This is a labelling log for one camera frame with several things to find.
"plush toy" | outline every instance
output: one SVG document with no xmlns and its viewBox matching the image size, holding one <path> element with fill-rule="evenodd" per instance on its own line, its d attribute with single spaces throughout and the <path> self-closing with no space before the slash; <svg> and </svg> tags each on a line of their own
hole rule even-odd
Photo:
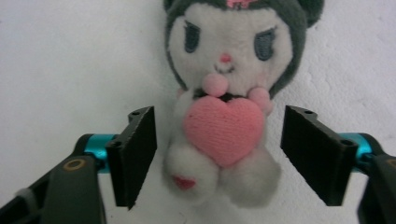
<svg viewBox="0 0 396 224">
<path fill-rule="evenodd" d="M 221 190 L 266 205 L 279 165 L 260 147 L 271 99 L 292 79 L 323 0 L 165 0 L 166 49 L 181 86 L 163 177 L 202 203 Z"/>
</svg>

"plush face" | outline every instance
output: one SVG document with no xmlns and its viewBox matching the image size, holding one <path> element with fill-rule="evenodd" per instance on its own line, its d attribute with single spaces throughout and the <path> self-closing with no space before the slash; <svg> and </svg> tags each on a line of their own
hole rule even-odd
<svg viewBox="0 0 396 224">
<path fill-rule="evenodd" d="M 293 52 L 289 27 L 271 8 L 222 10 L 193 4 L 170 31 L 173 66 L 189 89 L 208 74 L 223 74 L 229 93 L 269 90 L 288 67 Z"/>
</svg>

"pink plush heart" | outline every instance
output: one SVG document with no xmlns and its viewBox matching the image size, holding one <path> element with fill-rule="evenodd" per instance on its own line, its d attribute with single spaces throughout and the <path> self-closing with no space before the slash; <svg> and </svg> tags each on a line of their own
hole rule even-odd
<svg viewBox="0 0 396 224">
<path fill-rule="evenodd" d="M 219 166 L 233 165 L 256 147 L 264 117 L 252 101 L 237 98 L 224 103 L 206 96 L 197 100 L 184 118 L 187 138 Z"/>
</svg>

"blue anodized part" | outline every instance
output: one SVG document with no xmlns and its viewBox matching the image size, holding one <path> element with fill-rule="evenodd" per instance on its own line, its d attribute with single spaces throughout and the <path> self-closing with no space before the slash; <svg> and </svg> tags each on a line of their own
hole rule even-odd
<svg viewBox="0 0 396 224">
<path fill-rule="evenodd" d="M 88 140 L 85 146 L 85 153 L 91 153 L 104 166 L 99 170 L 99 174 L 108 174 L 110 172 L 107 159 L 106 144 L 114 138 L 115 134 L 94 134 Z"/>
<path fill-rule="evenodd" d="M 373 155 L 369 142 L 359 133 L 339 133 L 339 135 L 358 144 L 359 147 L 356 152 L 357 166 L 366 166 L 368 163 L 367 158 Z"/>
</svg>

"plush eye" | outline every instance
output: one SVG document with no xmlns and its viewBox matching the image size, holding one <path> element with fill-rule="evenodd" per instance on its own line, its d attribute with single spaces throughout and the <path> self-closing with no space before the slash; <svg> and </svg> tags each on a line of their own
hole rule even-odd
<svg viewBox="0 0 396 224">
<path fill-rule="evenodd" d="M 273 55 L 274 29 L 256 34 L 254 37 L 254 50 L 261 61 L 267 61 Z"/>
<path fill-rule="evenodd" d="M 199 44 L 200 28 L 188 21 L 186 21 L 186 39 L 184 42 L 184 50 L 188 53 L 193 53 Z"/>
</svg>

